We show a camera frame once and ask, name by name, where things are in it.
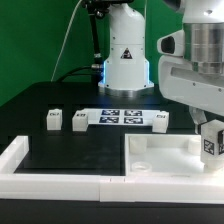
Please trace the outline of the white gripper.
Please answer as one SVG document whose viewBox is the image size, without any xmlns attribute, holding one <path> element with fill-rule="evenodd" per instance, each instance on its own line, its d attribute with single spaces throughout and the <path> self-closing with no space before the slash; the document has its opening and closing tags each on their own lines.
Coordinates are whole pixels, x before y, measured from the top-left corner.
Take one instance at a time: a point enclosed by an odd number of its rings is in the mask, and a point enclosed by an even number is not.
<svg viewBox="0 0 224 224">
<path fill-rule="evenodd" d="M 224 71 L 221 75 L 195 72 L 183 58 L 183 30 L 160 38 L 157 50 L 162 54 L 158 62 L 160 92 L 166 99 L 190 106 L 196 134 L 207 122 L 204 111 L 224 116 Z"/>
</svg>

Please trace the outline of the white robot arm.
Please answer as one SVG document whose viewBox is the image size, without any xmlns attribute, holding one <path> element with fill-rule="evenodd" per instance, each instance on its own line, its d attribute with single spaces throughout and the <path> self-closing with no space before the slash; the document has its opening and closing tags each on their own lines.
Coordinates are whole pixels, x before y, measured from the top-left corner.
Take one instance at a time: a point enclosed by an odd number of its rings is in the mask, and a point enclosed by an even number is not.
<svg viewBox="0 0 224 224">
<path fill-rule="evenodd" d="M 183 15 L 182 28 L 157 41 L 162 96 L 189 107 L 201 131 L 224 130 L 224 0 L 163 0 Z M 100 88 L 126 95 L 152 86 L 145 21 L 128 5 L 110 8 L 110 54 Z"/>
</svg>

